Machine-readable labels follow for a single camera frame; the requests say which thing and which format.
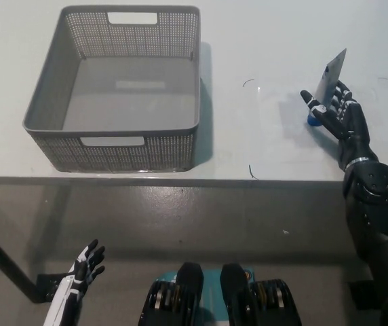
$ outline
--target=blue object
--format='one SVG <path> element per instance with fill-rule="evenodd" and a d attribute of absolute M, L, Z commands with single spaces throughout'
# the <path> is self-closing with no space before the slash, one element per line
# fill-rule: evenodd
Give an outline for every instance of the blue object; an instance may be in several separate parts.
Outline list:
<path fill-rule="evenodd" d="M 309 113 L 307 116 L 307 123 L 312 127 L 319 127 L 322 126 L 322 123 L 312 116 L 312 113 Z"/>
<path fill-rule="evenodd" d="M 244 268 L 249 283 L 254 282 L 252 268 Z M 168 272 L 161 275 L 158 280 L 176 282 L 177 272 Z M 203 270 L 203 292 L 200 307 L 197 311 L 196 326 L 229 325 L 229 315 L 222 299 L 220 275 L 221 270 Z"/>

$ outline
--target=white table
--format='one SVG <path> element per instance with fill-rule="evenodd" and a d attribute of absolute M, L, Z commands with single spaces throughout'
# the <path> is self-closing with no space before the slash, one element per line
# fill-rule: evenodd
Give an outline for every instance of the white table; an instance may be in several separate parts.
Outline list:
<path fill-rule="evenodd" d="M 298 93 L 347 48 L 341 79 L 363 105 L 388 164 L 388 1 L 148 0 L 201 10 L 201 77 L 212 98 L 195 168 L 185 173 L 60 173 L 22 127 L 60 10 L 121 0 L 0 0 L 0 183 L 214 185 L 341 181 L 334 141 L 310 129 Z"/>

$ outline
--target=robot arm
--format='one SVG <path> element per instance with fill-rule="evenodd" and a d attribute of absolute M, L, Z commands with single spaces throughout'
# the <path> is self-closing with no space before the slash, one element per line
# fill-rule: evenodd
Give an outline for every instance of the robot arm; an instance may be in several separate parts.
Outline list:
<path fill-rule="evenodd" d="M 60 282 L 43 326 L 74 326 L 81 313 L 82 298 L 89 285 L 105 267 L 94 268 L 104 259 L 105 247 L 93 251 L 98 245 L 94 240 L 76 258 L 71 269 Z"/>
<path fill-rule="evenodd" d="M 343 83 L 327 109 L 306 90 L 301 96 L 314 116 L 338 139 L 338 164 L 344 170 L 346 218 L 357 254 L 370 267 L 381 325 L 388 325 L 388 165 L 371 150 L 362 107 Z"/>

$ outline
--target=basket bottom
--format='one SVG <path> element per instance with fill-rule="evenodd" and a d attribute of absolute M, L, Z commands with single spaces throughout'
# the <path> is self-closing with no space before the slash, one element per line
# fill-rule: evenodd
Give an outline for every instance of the basket bottom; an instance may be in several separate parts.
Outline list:
<path fill-rule="evenodd" d="M 79 65 L 65 131 L 190 129 L 196 64 L 186 58 L 89 58 Z"/>

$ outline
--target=table leg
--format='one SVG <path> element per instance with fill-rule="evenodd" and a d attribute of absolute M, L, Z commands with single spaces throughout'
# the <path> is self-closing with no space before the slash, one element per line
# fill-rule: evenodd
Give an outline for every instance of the table leg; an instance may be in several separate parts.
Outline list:
<path fill-rule="evenodd" d="M 35 304 L 47 302 L 47 293 L 33 283 L 30 278 L 16 265 L 0 247 L 0 270 Z"/>

